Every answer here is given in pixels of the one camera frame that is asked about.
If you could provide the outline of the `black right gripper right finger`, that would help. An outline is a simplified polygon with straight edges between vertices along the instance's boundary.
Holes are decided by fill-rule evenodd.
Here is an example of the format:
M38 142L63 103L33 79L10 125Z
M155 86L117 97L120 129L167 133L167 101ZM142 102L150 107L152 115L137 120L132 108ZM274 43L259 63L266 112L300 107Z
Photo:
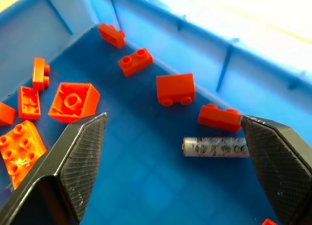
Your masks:
M289 126L242 115L257 178L282 225L312 225L312 148Z

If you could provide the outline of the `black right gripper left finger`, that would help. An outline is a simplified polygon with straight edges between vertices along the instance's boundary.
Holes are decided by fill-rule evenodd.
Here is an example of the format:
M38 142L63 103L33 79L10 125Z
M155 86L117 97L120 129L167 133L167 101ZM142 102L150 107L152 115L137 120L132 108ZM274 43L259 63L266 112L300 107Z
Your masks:
M0 225L79 225L98 174L107 122L103 112L67 125L0 210Z

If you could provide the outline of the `blue plastic bin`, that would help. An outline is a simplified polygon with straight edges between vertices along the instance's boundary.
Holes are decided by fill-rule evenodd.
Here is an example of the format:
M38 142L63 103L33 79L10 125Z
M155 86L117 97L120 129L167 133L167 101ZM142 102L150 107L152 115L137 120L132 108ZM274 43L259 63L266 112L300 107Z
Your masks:
M262 225L276 216L248 158L185 157L186 137L245 138L198 123L203 105L292 128L312 148L308 39L265 29L192 0L19 0L0 11L0 102L18 106L34 58L50 65L35 126L47 148L67 125L48 115L62 82L90 83L107 113L100 165L79 225ZM312 10L308 11L312 23ZM98 26L123 31L118 49ZM118 61L146 48L153 63L126 77ZM195 99L163 106L156 77L192 73Z

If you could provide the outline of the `long orange eight-stud brick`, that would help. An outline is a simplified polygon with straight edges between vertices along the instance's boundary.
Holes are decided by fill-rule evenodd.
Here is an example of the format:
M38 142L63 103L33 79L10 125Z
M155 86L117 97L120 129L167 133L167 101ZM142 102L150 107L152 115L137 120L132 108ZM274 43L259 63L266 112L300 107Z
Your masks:
M17 189L36 161L47 151L33 122L25 120L0 136L0 152L13 189Z

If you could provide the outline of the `silver printed battery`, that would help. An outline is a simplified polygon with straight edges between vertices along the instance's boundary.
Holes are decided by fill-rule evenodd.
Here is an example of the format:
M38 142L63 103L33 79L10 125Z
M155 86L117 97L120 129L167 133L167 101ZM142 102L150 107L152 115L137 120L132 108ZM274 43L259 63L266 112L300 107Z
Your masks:
M182 151L185 157L248 158L245 138L238 137L186 137Z

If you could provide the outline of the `square orange four-stud brick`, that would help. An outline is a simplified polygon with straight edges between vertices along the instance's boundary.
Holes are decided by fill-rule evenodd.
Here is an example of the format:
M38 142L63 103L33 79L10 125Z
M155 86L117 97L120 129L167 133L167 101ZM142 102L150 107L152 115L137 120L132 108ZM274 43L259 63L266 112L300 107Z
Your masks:
M48 115L61 123L69 124L94 115L99 99L100 93L90 83L62 82Z

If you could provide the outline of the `small orange two-stud brick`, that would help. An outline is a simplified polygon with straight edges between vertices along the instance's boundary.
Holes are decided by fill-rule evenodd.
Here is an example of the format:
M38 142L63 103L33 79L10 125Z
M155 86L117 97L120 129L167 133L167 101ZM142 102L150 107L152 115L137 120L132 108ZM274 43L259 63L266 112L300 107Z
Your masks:
M98 26L100 36L118 49L125 45L125 35L123 31L116 30L113 25L106 25L105 23Z
M156 94L163 106L174 103L188 105L195 99L195 83L192 73L156 77Z
M240 114L237 110L222 110L212 103L201 107L198 123L231 132L238 132L241 129Z
M126 77L143 70L152 63L153 57L146 48L139 49L118 61L118 64Z
M49 86L50 65L43 58L34 58L32 85L38 91L44 91Z
M41 116L39 91L21 86L18 90L18 113L19 118L37 120Z

